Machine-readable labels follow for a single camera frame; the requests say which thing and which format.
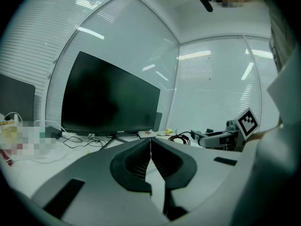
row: black monitor screen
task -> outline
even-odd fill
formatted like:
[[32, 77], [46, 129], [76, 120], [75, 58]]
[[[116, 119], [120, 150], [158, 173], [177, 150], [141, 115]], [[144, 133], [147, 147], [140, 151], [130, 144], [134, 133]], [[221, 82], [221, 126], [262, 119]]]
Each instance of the black monitor screen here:
[[62, 126], [107, 135], [152, 129], [159, 95], [144, 80], [80, 52], [65, 89]]
[[23, 121], [33, 121], [35, 86], [0, 74], [0, 113], [17, 112]]

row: black rubber pad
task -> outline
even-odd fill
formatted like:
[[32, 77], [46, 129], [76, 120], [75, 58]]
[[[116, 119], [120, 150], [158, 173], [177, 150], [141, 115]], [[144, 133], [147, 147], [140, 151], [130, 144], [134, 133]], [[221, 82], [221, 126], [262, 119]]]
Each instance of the black rubber pad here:
[[44, 207], [44, 210], [52, 216], [60, 219], [65, 213], [77, 193], [85, 184], [83, 181], [72, 179], [65, 187]]
[[221, 162], [221, 163], [224, 163], [224, 164], [228, 164], [228, 165], [231, 165], [231, 166], [235, 166], [236, 163], [237, 163], [236, 160], [231, 160], [231, 159], [222, 158], [222, 157], [216, 157], [214, 159], [214, 161], [218, 161], [218, 162]]

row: cable bundle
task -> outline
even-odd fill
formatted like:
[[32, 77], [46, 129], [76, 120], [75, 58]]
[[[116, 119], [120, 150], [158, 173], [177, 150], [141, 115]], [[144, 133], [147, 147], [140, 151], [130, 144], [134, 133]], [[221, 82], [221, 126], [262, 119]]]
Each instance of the cable bundle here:
[[175, 139], [178, 138], [178, 139], [182, 140], [182, 142], [183, 142], [184, 145], [190, 145], [189, 137], [186, 136], [186, 135], [183, 135], [184, 133], [189, 133], [190, 134], [189, 131], [185, 131], [185, 132], [182, 132], [182, 133], [180, 133], [178, 135], [176, 134], [175, 136], [171, 136], [168, 140], [169, 141], [174, 141]]

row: white cable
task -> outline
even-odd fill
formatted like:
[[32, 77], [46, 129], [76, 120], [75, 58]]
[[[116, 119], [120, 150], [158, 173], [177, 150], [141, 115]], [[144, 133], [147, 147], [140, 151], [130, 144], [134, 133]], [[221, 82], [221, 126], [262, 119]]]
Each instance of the white cable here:
[[22, 117], [17, 113], [17, 112], [10, 112], [10, 113], [8, 113], [6, 116], [4, 116], [4, 118], [5, 117], [7, 117], [8, 115], [10, 115], [10, 114], [17, 114], [19, 117], [20, 117], [20, 119], [21, 119], [21, 121], [23, 122], [23, 120], [22, 120]]
[[[67, 135], [69, 136], [69, 140], [70, 140], [70, 138], [71, 138], [71, 136], [70, 136], [70, 134], [59, 124], [59, 123], [57, 123], [57, 122], [55, 122], [55, 121], [48, 121], [48, 120], [36, 120], [36, 121], [34, 121], [33, 122], [33, 125], [36, 123], [36, 122], [38, 122], [38, 121], [44, 121], [44, 122], [50, 122], [50, 123], [54, 123], [54, 124], [56, 124], [56, 125], [58, 125], [60, 128], [62, 128], [63, 129], [63, 131], [64, 132], [66, 132], [67, 133]], [[70, 148], [68, 147], [68, 150], [67, 150], [67, 152], [66, 152], [66, 154], [61, 158], [61, 159], [59, 159], [59, 160], [54, 160], [53, 162], [55, 162], [55, 161], [61, 161], [62, 159], [64, 159], [66, 156], [67, 156], [67, 154], [68, 154], [68, 152], [70, 151]]]
[[6, 116], [4, 116], [4, 120], [5, 120], [5, 117], [7, 117], [8, 115], [13, 114], [13, 113], [16, 114], [16, 115], [18, 115], [20, 117], [21, 121], [23, 122], [22, 117], [17, 112], [10, 112], [10, 113], [8, 113]]

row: desk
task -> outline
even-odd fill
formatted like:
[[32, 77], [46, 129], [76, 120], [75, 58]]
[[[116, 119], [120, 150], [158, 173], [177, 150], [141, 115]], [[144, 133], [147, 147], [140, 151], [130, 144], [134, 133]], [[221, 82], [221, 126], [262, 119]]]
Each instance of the desk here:
[[[87, 143], [87, 137], [79, 137], [79, 138], [83, 140], [82, 145], [85, 145]], [[105, 138], [105, 137], [99, 137], [99, 138], [103, 139], [105, 142], [108, 142], [110, 140], [109, 138]], [[169, 136], [159, 137], [159, 138], [168, 139]], [[123, 137], [123, 139], [126, 141], [134, 141], [137, 140], [138, 138], [136, 136], [129, 136], [129, 137]], [[23, 161], [15, 161], [12, 166], [8, 166], [8, 164], [1, 157], [0, 158], [1, 171], [4, 174], [8, 184], [12, 188], [24, 193], [26, 196], [31, 198], [34, 195], [34, 193], [37, 191], [37, 189], [40, 186], [42, 186], [47, 180], [49, 180], [55, 174], [57, 174], [58, 172], [60, 172], [61, 170], [63, 170], [73, 162], [75, 162], [80, 157], [85, 156], [87, 154], [87, 151], [93, 153], [100, 149], [99, 147], [93, 147], [90, 145], [87, 145], [85, 147], [70, 149], [63, 144], [64, 140], [65, 139], [63, 138], [57, 140], [54, 145], [54, 149], [52, 151], [52, 159], [62, 158], [69, 151], [66, 157], [61, 161], [53, 162], [53, 160], [48, 158], [38, 160], [41, 163], [30, 161], [30, 160], [23, 160]], [[108, 148], [120, 144], [122, 144], [122, 142], [114, 140], [108, 145]], [[193, 142], [191, 143], [191, 145], [200, 147]], [[156, 167], [152, 161], [149, 164], [148, 171], [149, 172], [156, 171]]]

